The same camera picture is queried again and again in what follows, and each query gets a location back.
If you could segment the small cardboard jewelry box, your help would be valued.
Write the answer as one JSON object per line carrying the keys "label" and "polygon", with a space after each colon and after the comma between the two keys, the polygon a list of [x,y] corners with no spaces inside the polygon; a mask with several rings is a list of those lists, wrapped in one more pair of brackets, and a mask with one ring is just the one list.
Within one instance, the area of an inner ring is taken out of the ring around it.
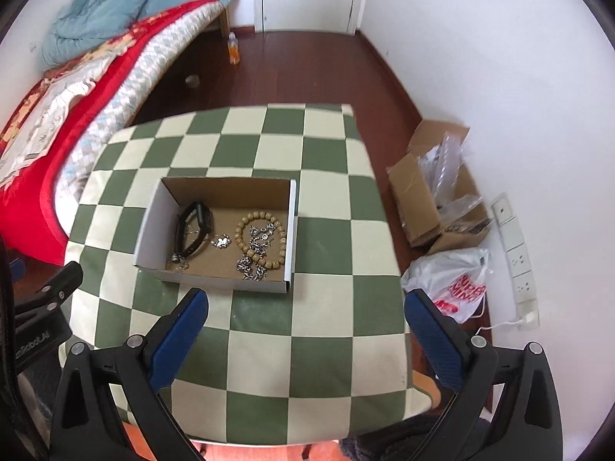
{"label": "small cardboard jewelry box", "polygon": [[[136,242],[133,264],[166,282],[206,289],[285,294],[292,281],[298,183],[259,177],[158,179]],[[212,211],[214,228],[187,259],[173,255],[177,218],[195,201]],[[215,234],[233,241],[226,249]]]}

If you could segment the white power strip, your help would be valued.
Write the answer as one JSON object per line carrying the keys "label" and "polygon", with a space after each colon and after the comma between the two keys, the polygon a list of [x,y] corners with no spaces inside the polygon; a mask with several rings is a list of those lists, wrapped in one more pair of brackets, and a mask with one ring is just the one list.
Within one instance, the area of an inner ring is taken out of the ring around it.
{"label": "white power strip", "polygon": [[491,210],[513,286],[517,312],[513,325],[520,330],[534,330],[540,326],[537,285],[520,221],[507,194],[500,194],[491,203]]}

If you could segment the white red plastic bag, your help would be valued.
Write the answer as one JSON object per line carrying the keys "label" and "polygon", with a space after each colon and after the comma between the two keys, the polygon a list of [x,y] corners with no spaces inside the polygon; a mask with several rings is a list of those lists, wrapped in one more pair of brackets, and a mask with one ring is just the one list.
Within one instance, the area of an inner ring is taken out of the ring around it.
{"label": "white red plastic bag", "polygon": [[422,289],[442,314],[462,325],[485,301],[489,259],[483,248],[422,256],[402,274],[401,287],[404,292]]}

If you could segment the red patterned bedspread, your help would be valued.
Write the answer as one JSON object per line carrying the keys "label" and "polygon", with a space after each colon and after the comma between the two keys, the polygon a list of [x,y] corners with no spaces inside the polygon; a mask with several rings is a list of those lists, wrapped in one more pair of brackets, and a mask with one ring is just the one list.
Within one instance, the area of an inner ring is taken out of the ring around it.
{"label": "red patterned bedspread", "polygon": [[45,263],[63,262],[68,237],[51,209],[54,172],[85,128],[81,118],[90,112],[85,97],[147,31],[140,23],[156,15],[48,71],[2,129],[1,236],[9,248]]}

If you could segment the black wristband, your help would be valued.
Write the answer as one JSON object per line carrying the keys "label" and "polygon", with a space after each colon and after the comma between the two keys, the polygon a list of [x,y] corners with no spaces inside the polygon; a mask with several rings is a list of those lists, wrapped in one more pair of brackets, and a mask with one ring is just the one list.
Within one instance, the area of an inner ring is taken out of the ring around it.
{"label": "black wristband", "polygon": [[179,214],[176,222],[173,255],[187,259],[198,251],[214,228],[212,211],[195,201]]}

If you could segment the silver pendant charm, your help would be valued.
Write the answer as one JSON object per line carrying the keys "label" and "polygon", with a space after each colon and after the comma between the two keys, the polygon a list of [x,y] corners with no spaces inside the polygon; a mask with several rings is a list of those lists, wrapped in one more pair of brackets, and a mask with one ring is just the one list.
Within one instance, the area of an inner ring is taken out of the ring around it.
{"label": "silver pendant charm", "polygon": [[214,248],[226,249],[233,241],[227,234],[215,234],[209,242]]}

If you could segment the quilted white mattress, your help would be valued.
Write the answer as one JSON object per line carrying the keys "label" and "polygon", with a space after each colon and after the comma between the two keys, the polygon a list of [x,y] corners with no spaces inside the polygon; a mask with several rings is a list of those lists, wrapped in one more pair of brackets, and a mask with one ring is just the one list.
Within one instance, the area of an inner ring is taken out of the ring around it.
{"label": "quilted white mattress", "polygon": [[176,58],[224,13],[218,0],[196,0],[141,22],[147,31],[111,63],[85,97],[90,109],[81,118],[85,128],[54,172],[51,209],[62,235],[70,234],[85,183],[111,137],[131,124]]}

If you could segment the open brown cardboard box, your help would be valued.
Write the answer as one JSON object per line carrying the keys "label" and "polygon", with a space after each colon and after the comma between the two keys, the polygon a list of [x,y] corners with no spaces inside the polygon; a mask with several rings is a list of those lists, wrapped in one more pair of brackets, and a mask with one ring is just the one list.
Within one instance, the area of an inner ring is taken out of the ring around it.
{"label": "open brown cardboard box", "polygon": [[407,241],[429,253],[473,248],[487,236],[490,219],[463,160],[469,128],[423,120],[407,154],[388,170]]}

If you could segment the green white checkered tablecloth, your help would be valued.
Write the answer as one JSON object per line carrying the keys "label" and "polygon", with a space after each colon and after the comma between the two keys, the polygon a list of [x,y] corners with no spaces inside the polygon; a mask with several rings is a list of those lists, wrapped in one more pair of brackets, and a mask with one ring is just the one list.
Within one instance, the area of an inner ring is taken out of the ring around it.
{"label": "green white checkered tablecloth", "polygon": [[189,436],[304,444],[431,409],[399,268],[347,105],[187,113],[117,132],[66,251],[94,348],[147,333],[202,285],[208,316],[163,397]]}

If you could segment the small round floor object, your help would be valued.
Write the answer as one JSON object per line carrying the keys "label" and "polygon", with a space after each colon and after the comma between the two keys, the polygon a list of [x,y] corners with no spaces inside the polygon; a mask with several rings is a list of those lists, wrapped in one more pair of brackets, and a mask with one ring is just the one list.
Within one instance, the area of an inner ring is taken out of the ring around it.
{"label": "small round floor object", "polygon": [[188,88],[198,88],[200,85],[200,78],[198,75],[193,74],[188,76],[184,82],[186,82]]}

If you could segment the blue duvet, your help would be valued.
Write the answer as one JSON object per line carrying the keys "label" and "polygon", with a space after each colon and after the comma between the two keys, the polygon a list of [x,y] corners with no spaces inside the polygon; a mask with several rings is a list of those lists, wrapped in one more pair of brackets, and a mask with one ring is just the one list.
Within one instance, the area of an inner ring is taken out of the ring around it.
{"label": "blue duvet", "polygon": [[71,0],[56,15],[41,44],[42,71],[58,67],[123,35],[147,0]]}

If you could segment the orange drink bottle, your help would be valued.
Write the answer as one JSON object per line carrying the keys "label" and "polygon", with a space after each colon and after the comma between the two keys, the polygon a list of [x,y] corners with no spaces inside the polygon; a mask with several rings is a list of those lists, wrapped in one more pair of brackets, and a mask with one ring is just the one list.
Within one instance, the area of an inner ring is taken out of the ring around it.
{"label": "orange drink bottle", "polygon": [[239,41],[237,35],[234,32],[230,32],[227,40],[227,49],[229,62],[237,66],[241,61],[240,50],[239,50]]}

